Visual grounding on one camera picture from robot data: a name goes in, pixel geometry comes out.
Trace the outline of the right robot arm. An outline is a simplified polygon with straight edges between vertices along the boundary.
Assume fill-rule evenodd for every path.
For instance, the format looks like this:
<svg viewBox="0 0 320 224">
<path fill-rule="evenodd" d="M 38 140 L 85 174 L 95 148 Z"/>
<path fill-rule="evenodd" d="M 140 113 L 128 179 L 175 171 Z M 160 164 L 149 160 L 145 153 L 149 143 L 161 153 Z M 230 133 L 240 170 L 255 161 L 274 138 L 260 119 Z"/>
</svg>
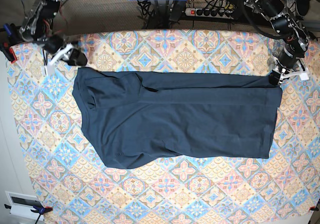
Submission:
<svg viewBox="0 0 320 224">
<path fill-rule="evenodd" d="M 19 29 L 23 41 L 38 45 L 52 55 L 49 64 L 63 61 L 69 66 L 86 66 L 87 57 L 75 42 L 53 32 L 53 20 L 61 13 L 63 0 L 35 0 Z"/>
</svg>

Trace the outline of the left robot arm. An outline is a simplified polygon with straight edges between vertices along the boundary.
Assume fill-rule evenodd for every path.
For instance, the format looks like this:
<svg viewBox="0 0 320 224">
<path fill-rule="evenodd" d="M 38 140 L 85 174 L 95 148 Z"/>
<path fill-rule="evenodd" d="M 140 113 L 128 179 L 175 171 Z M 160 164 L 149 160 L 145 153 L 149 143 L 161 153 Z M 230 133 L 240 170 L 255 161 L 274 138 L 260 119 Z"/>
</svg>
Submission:
<svg viewBox="0 0 320 224">
<path fill-rule="evenodd" d="M 298 76 L 308 80 L 308 69 L 302 64 L 302 59 L 309 47 L 310 35 L 286 4 L 286 0 L 237 0 L 248 22 L 261 35 L 274 40 L 283 40 L 284 46 L 278 56 L 273 56 L 272 71 L 269 82 L 279 85 L 285 79 Z M 272 25 L 276 34 L 262 31 L 248 14 L 245 5 L 248 4 Z"/>
</svg>

